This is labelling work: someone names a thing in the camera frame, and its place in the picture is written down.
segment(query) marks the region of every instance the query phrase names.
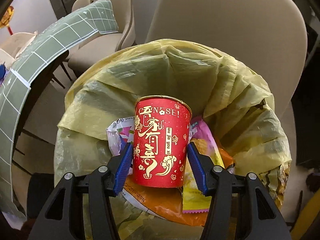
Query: snack wrapper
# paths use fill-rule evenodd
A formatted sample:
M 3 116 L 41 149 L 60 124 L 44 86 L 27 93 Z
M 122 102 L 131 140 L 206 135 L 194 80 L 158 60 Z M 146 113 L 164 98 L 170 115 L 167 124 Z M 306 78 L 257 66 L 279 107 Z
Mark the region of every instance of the snack wrapper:
M 120 151 L 128 142 L 133 141 L 134 116 L 120 118 L 107 128 L 109 149 L 112 156 L 120 155 Z M 132 163 L 128 175 L 132 174 Z
M 123 196 L 133 206 L 153 216 L 189 226 L 204 226 L 207 213 L 183 213 L 181 191 L 178 188 L 154 188 L 136 184 L 128 176 Z
M 198 116 L 191 120 L 190 127 L 191 142 L 195 143 L 199 153 L 209 156 L 215 165 L 220 165 L 224 168 L 218 146 L 207 124 Z M 184 174 L 182 202 L 183 213 L 207 212 L 211 203 L 211 197 L 205 197 L 198 190 L 188 160 Z

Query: gold rim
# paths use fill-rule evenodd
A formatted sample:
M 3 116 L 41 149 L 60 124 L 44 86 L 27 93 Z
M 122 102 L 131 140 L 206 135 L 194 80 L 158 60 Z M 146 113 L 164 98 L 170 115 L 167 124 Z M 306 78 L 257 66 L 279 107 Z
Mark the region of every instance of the gold rim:
M 154 95 L 154 96 L 145 96 L 145 97 L 138 98 L 137 101 L 134 104 L 134 108 L 136 108 L 137 103 L 139 103 L 142 100 L 149 99 L 149 98 L 166 98 L 166 99 L 174 100 L 174 101 L 184 105 L 190 112 L 190 119 L 192 118 L 192 111 L 191 111 L 190 106 L 188 106 L 185 102 L 183 102 L 180 99 L 177 99 L 177 98 L 174 98 L 174 97 L 165 96 L 165 95 Z

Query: yellow wrapper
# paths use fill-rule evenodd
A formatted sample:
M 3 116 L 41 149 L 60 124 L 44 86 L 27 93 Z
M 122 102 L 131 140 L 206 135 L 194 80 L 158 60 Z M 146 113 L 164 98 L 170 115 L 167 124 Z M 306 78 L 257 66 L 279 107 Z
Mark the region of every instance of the yellow wrapper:
M 215 165 L 220 165 L 224 168 L 218 149 L 215 147 L 209 149 L 207 142 L 204 139 L 191 139 L 191 142 L 195 143 L 200 154 L 209 156 Z M 210 203 L 211 197 L 205 197 L 201 191 L 198 190 L 190 163 L 187 160 L 182 193 L 183 213 L 207 212 L 209 210 Z

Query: red paper cup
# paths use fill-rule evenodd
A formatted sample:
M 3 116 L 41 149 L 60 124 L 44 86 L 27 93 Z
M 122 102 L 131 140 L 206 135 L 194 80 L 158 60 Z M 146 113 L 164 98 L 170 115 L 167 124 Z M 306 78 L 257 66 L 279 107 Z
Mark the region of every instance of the red paper cup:
M 190 107 L 168 96 L 139 98 L 135 106 L 133 179 L 148 187 L 182 187 Z

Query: table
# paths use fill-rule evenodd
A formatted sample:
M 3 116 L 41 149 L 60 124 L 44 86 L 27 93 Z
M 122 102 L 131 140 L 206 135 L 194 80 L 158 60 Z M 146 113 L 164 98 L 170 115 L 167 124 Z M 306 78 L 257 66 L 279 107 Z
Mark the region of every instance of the table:
M 118 32 L 110 0 L 98 0 L 49 26 L 13 62 L 0 87 L 0 209 L 21 216 L 13 201 L 12 155 L 37 99 L 68 50 L 95 33 Z

